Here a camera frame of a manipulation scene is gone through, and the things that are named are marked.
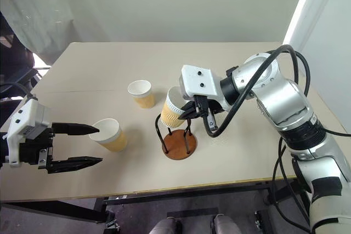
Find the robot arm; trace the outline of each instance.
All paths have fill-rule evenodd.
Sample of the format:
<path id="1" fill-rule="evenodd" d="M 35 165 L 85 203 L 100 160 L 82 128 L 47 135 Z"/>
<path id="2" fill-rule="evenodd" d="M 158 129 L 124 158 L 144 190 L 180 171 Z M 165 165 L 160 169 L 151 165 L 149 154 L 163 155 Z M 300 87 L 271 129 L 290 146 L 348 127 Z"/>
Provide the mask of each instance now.
<path id="1" fill-rule="evenodd" d="M 218 104 L 213 109 L 208 102 L 215 100 L 223 110 L 230 111 L 268 57 L 268 53 L 251 56 L 242 66 L 229 69 L 225 79 L 208 69 L 183 66 L 179 80 L 183 96 L 194 101 L 197 117 L 207 116 L 207 128 L 216 131 L 213 113 L 219 112 Z M 333 136 L 322 129 L 297 84 L 280 73 L 276 60 L 263 71 L 246 96 L 248 100 L 252 98 L 257 99 L 262 114 L 283 137 L 299 181 L 306 182 L 306 190 L 312 193 L 311 230 L 316 233 L 351 232 L 350 165 Z"/>
<path id="2" fill-rule="evenodd" d="M 95 165 L 102 158 L 82 156 L 70 157 L 67 160 L 53 160 L 53 138 L 55 134 L 84 135 L 99 130 L 86 124 L 51 123 L 49 108 L 38 100 L 28 101 L 13 114 L 7 133 L 1 133 L 0 167 L 9 163 L 19 167 L 22 162 L 38 165 L 48 174 L 69 172 Z"/>

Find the floor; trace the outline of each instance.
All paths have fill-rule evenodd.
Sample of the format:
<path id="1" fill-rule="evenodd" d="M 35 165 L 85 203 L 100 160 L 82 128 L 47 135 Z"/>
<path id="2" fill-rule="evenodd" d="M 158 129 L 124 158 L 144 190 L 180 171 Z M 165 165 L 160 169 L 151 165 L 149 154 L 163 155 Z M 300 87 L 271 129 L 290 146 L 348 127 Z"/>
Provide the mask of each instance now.
<path id="1" fill-rule="evenodd" d="M 269 209 L 271 221 L 276 233 L 304 233 L 282 220 L 273 206 L 264 204 L 264 191 L 226 193 L 192 198 L 177 198 L 166 201 L 152 201 L 139 204 L 110 206 L 116 214 L 122 234 L 149 233 L 156 223 L 166 218 L 167 214 L 181 210 L 208 209 L 230 216 L 243 234 L 260 233 L 254 224 L 254 211 Z M 95 199 L 76 199 L 66 201 L 82 207 L 93 208 Z M 281 208 L 292 220 L 304 224 L 303 218 L 290 198 L 281 202 Z M 3 234 L 102 234 L 104 224 L 57 218 L 19 210 L 2 208 L 0 211 L 0 233 Z M 184 234 L 210 234 L 212 215 L 190 216 L 181 218 Z"/>

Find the beige table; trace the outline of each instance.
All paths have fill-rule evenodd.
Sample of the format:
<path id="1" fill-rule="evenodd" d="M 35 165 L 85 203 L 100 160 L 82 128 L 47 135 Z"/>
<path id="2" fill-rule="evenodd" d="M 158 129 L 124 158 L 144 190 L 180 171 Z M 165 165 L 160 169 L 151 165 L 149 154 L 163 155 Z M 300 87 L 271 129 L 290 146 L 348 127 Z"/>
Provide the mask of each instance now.
<path id="1" fill-rule="evenodd" d="M 241 65 L 252 54 L 279 45 L 278 42 L 71 44 L 33 92 L 41 104 L 52 109 L 53 122 L 93 124 L 102 118 L 117 119 L 126 132 L 128 146 L 122 152 L 109 152 L 87 135 L 57 135 L 54 159 L 94 156 L 102 157 L 103 161 L 60 174 L 47 174 L 35 165 L 23 164 L 13 169 L 5 164 L 0 171 L 0 199 L 4 202 L 112 196 L 270 179 L 279 136 L 254 100 L 243 104 L 218 138 L 207 136 L 201 120 L 194 120 L 192 130 L 198 146 L 192 156 L 182 161 L 170 160 L 163 154 L 154 122 L 167 89 L 178 85 L 183 64 L 209 68 L 225 76 L 225 70 Z M 286 55 L 282 57 L 282 72 L 291 76 L 291 60 Z M 157 102 L 153 108 L 139 108 L 128 95 L 128 83 L 136 79 L 152 83 Z M 309 100 L 326 127 L 344 131 L 313 88 Z M 218 123 L 225 114 L 218 117 Z M 166 135 L 166 128 L 161 123 L 160 127 Z M 351 161 L 350 139 L 336 140 Z M 293 175 L 289 155 L 284 156 L 284 163 L 287 174 Z"/>

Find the cable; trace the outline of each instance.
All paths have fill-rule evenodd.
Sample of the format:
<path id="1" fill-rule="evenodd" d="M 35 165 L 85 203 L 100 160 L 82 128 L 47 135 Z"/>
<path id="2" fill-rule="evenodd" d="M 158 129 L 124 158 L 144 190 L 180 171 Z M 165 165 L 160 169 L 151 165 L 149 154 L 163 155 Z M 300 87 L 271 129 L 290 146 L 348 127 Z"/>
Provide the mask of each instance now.
<path id="1" fill-rule="evenodd" d="M 26 101 L 29 101 L 30 99 L 36 99 L 36 97 L 33 94 L 31 94 L 31 92 L 20 83 L 16 83 L 16 82 L 2 82 L 2 83 L 0 83 L 0 86 L 5 86 L 5 85 L 12 85 L 12 86 L 16 86 L 17 88 L 21 89 L 27 95 Z"/>
<path id="2" fill-rule="evenodd" d="M 311 76 L 310 76 L 310 70 L 309 70 L 309 66 L 308 63 L 305 59 L 305 57 L 300 53 L 295 51 L 296 56 L 300 59 L 300 61 L 302 62 L 304 68 L 305 68 L 305 73 L 306 73 L 306 84 L 305 84 L 305 91 L 304 94 L 305 96 L 307 96 L 308 94 L 308 90 L 309 90 L 309 86 L 311 83 Z M 339 132 L 334 132 L 325 128 L 322 128 L 323 131 L 329 133 L 329 134 L 333 134 L 333 135 L 337 135 L 337 136 L 345 136 L 345 137 L 351 137 L 351 134 L 345 134 L 345 133 L 339 133 Z"/>
<path id="3" fill-rule="evenodd" d="M 301 214 L 305 218 L 306 222 L 309 224 L 309 216 L 307 215 L 306 211 L 303 210 L 302 205 L 300 204 L 299 200 L 297 199 L 297 196 L 294 193 L 294 190 L 292 189 L 292 187 L 291 187 L 291 185 L 290 185 L 290 183 L 289 183 L 289 181 L 288 181 L 288 179 L 286 177 L 286 174 L 285 174 L 285 171 L 284 171 L 284 167 L 283 167 L 283 162 L 281 160 L 281 156 L 282 156 L 281 145 L 282 145 L 282 143 L 281 143 L 281 141 L 279 141 L 279 145 L 278 145 L 278 160 L 279 160 L 279 166 L 280 166 L 281 173 L 283 175 L 283 178 L 284 178 L 284 181 L 286 183 L 286 186 L 289 189 L 290 194 L 291 194 L 292 198 L 294 199 L 298 209 L 300 210 Z"/>
<path id="4" fill-rule="evenodd" d="M 308 91 L 309 91 L 309 86 L 311 84 L 311 73 L 310 73 L 310 70 L 309 70 L 309 66 L 308 66 L 308 63 L 307 63 L 307 60 L 306 58 L 300 53 L 300 52 L 297 52 L 295 51 L 296 53 L 296 56 L 300 59 L 300 61 L 302 62 L 303 64 L 303 67 L 305 68 L 305 74 L 306 74 L 306 83 L 305 83 L 305 90 L 304 90 L 304 95 L 307 96 L 308 94 Z"/>
<path id="5" fill-rule="evenodd" d="M 282 145 L 282 141 L 283 141 L 283 138 L 281 137 L 279 139 L 279 147 L 281 148 L 281 145 Z M 281 155 L 283 155 L 284 151 L 286 150 L 286 146 L 284 146 L 282 149 L 281 149 Z M 276 171 L 277 171 L 277 168 L 278 168 L 278 164 L 279 164 L 279 159 L 275 162 L 275 165 L 274 165 L 274 169 L 273 169 L 273 176 L 272 176 L 272 197 L 273 197 L 273 205 L 275 206 L 276 210 L 279 212 L 279 214 L 281 215 L 281 217 L 286 221 L 288 222 L 289 224 L 307 232 L 307 233 L 311 233 L 309 231 L 308 228 L 292 221 L 291 219 L 287 218 L 284 213 L 281 211 L 281 209 L 279 208 L 279 205 L 278 205 L 278 202 L 276 201 L 276 197 L 275 197 L 275 192 L 276 192 L 276 184 L 275 184 L 275 175 L 276 175 Z"/>
<path id="6" fill-rule="evenodd" d="M 249 80 L 248 84 L 245 86 L 243 89 L 242 93 L 239 95 L 238 99 L 235 101 L 233 104 L 232 108 L 228 112 L 227 116 L 225 117 L 223 123 L 220 125 L 220 127 L 215 131 L 212 132 L 208 122 L 207 122 L 207 116 L 208 113 L 203 113 L 200 116 L 203 119 L 203 124 L 205 126 L 206 132 L 210 137 L 217 137 L 219 136 L 228 126 L 236 112 L 238 111 L 239 107 L 242 105 L 244 100 L 246 99 L 246 96 L 250 93 L 252 87 L 256 84 L 262 73 L 267 69 L 267 67 L 278 57 L 278 55 L 284 51 L 287 51 L 290 53 L 293 65 L 294 65 L 294 81 L 298 83 L 298 68 L 297 68 L 297 58 L 295 51 L 290 45 L 282 45 L 278 47 L 275 51 L 271 53 L 271 55 L 260 65 L 258 70 L 255 72 L 255 74 L 252 76 L 252 78 Z"/>
<path id="7" fill-rule="evenodd" d="M 339 133 L 339 132 L 334 132 L 334 131 L 330 131 L 328 129 L 325 128 L 321 128 L 321 130 L 329 133 L 329 134 L 333 134 L 333 135 L 337 135 L 337 136 L 345 136 L 345 137 L 351 137 L 351 134 L 344 134 L 344 133 Z"/>

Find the paper cup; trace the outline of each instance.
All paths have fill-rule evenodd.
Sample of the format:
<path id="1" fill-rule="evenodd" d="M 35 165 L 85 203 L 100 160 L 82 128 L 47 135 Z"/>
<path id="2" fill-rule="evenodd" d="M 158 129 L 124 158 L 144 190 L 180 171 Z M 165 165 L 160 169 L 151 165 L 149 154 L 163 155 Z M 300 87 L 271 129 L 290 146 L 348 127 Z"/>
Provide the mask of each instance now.
<path id="1" fill-rule="evenodd" d="M 178 117 L 184 112 L 182 108 L 188 101 L 183 99 L 179 86 L 174 86 L 168 90 L 166 102 L 161 112 L 161 122 L 163 125 L 175 128 L 180 126 L 185 120 Z"/>
<path id="2" fill-rule="evenodd" d="M 89 134 L 90 139 L 98 142 L 113 152 L 122 151 L 127 146 L 127 138 L 124 135 L 117 120 L 107 118 L 93 124 L 100 130 L 98 133 Z"/>
<path id="3" fill-rule="evenodd" d="M 140 79 L 128 85 L 128 92 L 141 108 L 152 108 L 155 104 L 154 95 L 151 92 L 151 83 Z"/>

